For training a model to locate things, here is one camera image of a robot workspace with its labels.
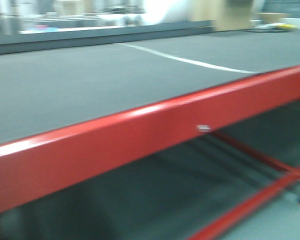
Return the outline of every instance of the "gray felt surface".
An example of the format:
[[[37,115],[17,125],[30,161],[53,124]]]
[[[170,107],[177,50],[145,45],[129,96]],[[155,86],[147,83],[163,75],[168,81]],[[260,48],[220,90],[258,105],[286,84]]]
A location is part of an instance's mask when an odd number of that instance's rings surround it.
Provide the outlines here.
[[[300,64],[300,30],[222,32],[132,44],[246,71]],[[0,144],[246,76],[118,44],[0,55]]]

